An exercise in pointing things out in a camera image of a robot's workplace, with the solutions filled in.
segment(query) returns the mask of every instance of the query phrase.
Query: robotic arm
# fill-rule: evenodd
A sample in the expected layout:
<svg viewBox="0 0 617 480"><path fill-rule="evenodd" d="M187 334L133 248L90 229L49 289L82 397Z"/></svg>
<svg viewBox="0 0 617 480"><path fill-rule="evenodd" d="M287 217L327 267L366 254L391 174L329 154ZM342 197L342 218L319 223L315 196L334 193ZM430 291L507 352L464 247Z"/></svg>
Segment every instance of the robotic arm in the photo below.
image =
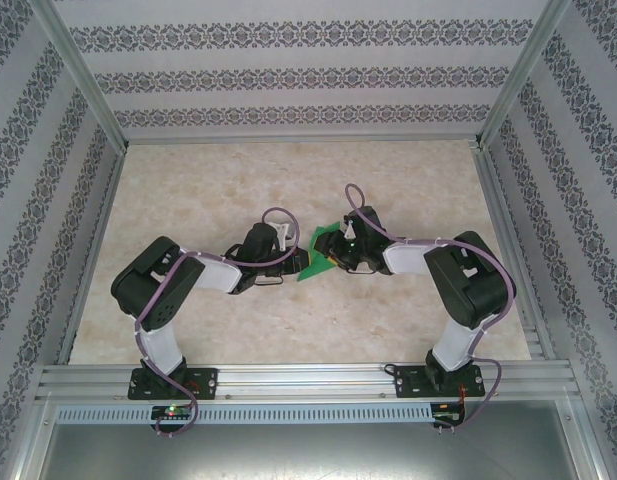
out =
<svg viewBox="0 0 617 480"><path fill-rule="evenodd" d="M375 210L365 205L359 211L381 228ZM327 232L317 238L315 249L348 273L357 273L361 263L370 272L384 275L430 272L450 315L444 332L426 356L425 373L437 391L456 384L472 364L471 347L485 325L508 302L506 282L494 265L475 252L454 245L399 243L371 228L357 211L344 216L345 231ZM464 232L456 242L468 244L494 257L475 232Z"/></svg>
<svg viewBox="0 0 617 480"><path fill-rule="evenodd" d="M350 187L363 200L358 187L346 187L354 210L344 216L345 229L320 235L315 250L351 274L429 272L450 316L442 337L426 356L425 367L395 367L397 396L452 397L458 387L462 399L470 388L468 396L483 396L472 353L485 329L507 313L516 295L514 283L475 232L464 232L453 240L406 241L383 230L371 206L355 206ZM187 253L169 238L159 237L117 276L111 293L121 310L135 319L137 344L144 355L142 368L133 371L129 399L190 398L197 412L197 399L214 398L217 370L187 368L170 322L193 288L237 295L254 285L283 283L284 275L308 266L308 252L296 247L296 219L278 210L292 217L296 231L291 224L266 222L264 214L243 244L231 247L224 257ZM368 271L358 270L361 264ZM471 387L464 387L466 379ZM192 426L194 417L181 432ZM161 434L159 421L155 428Z"/></svg>
<svg viewBox="0 0 617 480"><path fill-rule="evenodd" d="M179 385L197 385L190 378L196 373L187 368L171 323L186 297L193 288L238 295L254 285L283 283L283 276L298 273L309 263L308 252L296 245L288 256L287 249L292 248L296 234L292 224L260 222L253 225L243 244L233 245L223 258L213 255L184 258L136 333L145 358L141 360L142 369L133 372L129 398L185 398L163 376ZM156 239L112 284L111 293L121 310L136 321L173 265L185 254L186 250L170 238ZM288 256L285 260L282 259L284 255ZM252 266L259 264L263 268ZM204 385L193 393L198 398L203 398L204 393L212 398L214 388Z"/></svg>

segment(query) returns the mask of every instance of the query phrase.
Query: black mounting plate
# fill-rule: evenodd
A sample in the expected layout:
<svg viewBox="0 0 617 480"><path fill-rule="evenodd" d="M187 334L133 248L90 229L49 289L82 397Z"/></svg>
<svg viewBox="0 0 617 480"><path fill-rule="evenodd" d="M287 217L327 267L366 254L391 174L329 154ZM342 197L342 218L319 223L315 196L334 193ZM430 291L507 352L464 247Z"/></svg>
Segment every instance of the black mounting plate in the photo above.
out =
<svg viewBox="0 0 617 480"><path fill-rule="evenodd" d="M481 369L477 365L449 376L441 390L437 390L426 377L425 365L391 365L395 378L397 398L459 397L461 385L466 397L483 397L486 394Z"/></svg>
<svg viewBox="0 0 617 480"><path fill-rule="evenodd" d="M181 384L190 390L197 400L214 400L217 391L216 368L185 369L184 380ZM179 390L164 388L154 381L154 374L145 368L135 368L130 376L128 387L129 400L187 400L188 397Z"/></svg>

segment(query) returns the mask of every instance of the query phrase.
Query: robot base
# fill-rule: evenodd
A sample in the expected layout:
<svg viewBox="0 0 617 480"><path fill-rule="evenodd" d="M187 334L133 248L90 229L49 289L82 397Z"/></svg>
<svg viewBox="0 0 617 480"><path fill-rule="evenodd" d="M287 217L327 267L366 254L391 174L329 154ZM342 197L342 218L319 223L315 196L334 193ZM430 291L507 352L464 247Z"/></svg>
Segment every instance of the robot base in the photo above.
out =
<svg viewBox="0 0 617 480"><path fill-rule="evenodd" d="M469 364L448 374L443 385L436 387L426 375L424 365L386 365L386 373L395 379L397 398L442 398L460 396L464 387L466 397L486 395L481 369Z"/></svg>
<svg viewBox="0 0 617 480"><path fill-rule="evenodd" d="M187 368L185 360L170 378L190 390L197 400L214 400L217 391L216 368ZM188 397L155 374L148 366L135 368L128 387L129 400L188 400Z"/></svg>

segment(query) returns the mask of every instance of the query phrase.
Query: gray metal panel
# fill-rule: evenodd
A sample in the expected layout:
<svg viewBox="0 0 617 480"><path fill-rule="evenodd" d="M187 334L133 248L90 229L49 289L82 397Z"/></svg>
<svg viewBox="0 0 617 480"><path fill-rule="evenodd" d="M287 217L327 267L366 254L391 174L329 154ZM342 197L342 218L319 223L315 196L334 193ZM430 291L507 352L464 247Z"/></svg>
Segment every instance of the gray metal panel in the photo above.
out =
<svg viewBox="0 0 617 480"><path fill-rule="evenodd" d="M206 426L165 440L145 426L55 427L42 478L577 478L552 402L499 403L469 429L429 426Z"/></svg>
<svg viewBox="0 0 617 480"><path fill-rule="evenodd" d="M58 407L57 425L148 425L150 405L71 405ZM197 424L204 425L309 425L344 423L432 422L429 403L199 405ZM187 420L164 419L164 424Z"/></svg>

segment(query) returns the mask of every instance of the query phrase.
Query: damask wallpaper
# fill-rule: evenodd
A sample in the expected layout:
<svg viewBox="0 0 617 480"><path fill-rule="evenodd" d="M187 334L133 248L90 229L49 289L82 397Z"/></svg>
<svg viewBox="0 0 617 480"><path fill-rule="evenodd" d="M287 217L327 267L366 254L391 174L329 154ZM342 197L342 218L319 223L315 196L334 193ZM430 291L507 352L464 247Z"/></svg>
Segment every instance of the damask wallpaper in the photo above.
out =
<svg viewBox="0 0 617 480"><path fill-rule="evenodd" d="M56 2L130 140L476 134L545 4Z"/></svg>
<svg viewBox="0 0 617 480"><path fill-rule="evenodd" d="M0 474L56 361L119 157L29 5L0 0Z"/></svg>
<svg viewBox="0 0 617 480"><path fill-rule="evenodd" d="M490 145L551 340L617 478L617 0L575 0Z"/></svg>

